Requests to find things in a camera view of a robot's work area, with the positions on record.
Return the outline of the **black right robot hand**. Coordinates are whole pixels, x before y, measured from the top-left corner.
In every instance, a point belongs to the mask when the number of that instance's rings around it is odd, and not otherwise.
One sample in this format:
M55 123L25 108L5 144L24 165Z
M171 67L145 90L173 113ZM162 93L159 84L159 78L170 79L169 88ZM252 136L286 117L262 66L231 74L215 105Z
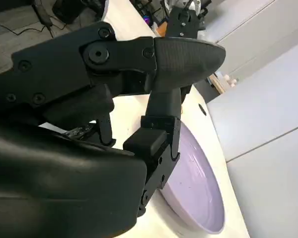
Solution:
M180 158L181 89L225 57L197 39L118 41L103 21L14 53L0 74L0 238L130 230Z

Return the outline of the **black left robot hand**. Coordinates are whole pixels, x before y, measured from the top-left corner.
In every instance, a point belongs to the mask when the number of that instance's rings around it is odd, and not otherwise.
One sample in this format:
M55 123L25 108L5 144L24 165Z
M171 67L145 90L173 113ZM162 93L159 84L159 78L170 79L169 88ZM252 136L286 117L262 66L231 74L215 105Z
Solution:
M169 15L165 37L197 39L199 19L194 10L174 6Z

